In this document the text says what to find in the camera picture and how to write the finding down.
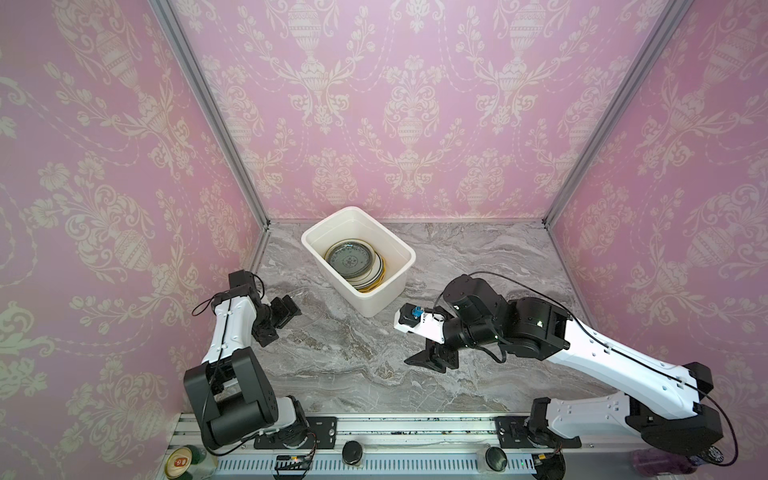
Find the clear glass plate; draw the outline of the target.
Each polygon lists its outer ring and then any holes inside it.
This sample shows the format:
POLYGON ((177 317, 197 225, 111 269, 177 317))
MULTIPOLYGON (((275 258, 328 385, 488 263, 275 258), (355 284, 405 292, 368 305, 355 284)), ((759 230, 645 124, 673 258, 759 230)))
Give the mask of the clear glass plate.
POLYGON ((367 275, 373 268, 373 247, 360 239, 346 239, 331 245, 324 260, 344 279, 367 275))

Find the yellow white-dotted scalloped plate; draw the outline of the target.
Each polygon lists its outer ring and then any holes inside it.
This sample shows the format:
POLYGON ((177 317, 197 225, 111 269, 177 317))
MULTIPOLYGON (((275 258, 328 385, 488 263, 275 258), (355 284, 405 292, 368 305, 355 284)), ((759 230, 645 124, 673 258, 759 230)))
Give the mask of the yellow white-dotted scalloped plate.
POLYGON ((379 259, 381 260, 381 269, 377 277, 373 279, 369 284, 359 289, 359 292, 361 293, 371 292, 376 288, 378 288, 384 282, 386 273, 387 273, 387 262, 383 257, 379 257, 379 259))

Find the white plate with clover emblem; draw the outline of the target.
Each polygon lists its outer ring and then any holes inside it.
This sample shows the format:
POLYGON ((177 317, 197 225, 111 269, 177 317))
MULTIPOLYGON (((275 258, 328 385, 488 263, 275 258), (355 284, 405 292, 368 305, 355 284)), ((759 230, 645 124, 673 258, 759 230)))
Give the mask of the white plate with clover emblem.
POLYGON ((383 276, 384 270, 384 260, 379 253, 375 253, 371 270, 359 279, 350 280, 349 283, 358 291, 368 289, 383 276))

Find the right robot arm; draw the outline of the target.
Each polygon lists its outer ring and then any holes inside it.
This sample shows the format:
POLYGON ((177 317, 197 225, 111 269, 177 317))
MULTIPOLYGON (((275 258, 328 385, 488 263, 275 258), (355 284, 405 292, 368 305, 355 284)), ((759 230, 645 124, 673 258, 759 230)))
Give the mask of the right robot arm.
POLYGON ((675 365, 644 355, 584 325, 570 310, 534 292, 506 299, 482 273, 454 278, 438 297, 446 304, 404 304, 396 330, 424 338, 406 364, 444 374, 459 366, 462 350, 561 365, 613 388, 582 400, 541 397, 522 423, 528 441, 541 447, 580 446, 584 436, 637 437, 671 454, 699 456, 723 437, 723 414, 705 399, 714 388, 711 370, 699 363, 675 365))

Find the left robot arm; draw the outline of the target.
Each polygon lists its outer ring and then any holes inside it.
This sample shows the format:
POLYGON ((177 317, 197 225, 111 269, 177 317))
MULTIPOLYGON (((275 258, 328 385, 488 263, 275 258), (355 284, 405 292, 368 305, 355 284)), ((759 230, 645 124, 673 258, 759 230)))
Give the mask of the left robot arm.
POLYGON ((250 441, 305 446, 309 422, 300 402, 276 395, 252 346, 276 341, 278 331, 302 312, 288 295, 264 302, 264 283, 253 272, 232 272, 228 281, 227 290, 193 310, 195 316, 210 311, 216 320, 201 364, 183 377, 203 447, 223 457, 250 441))

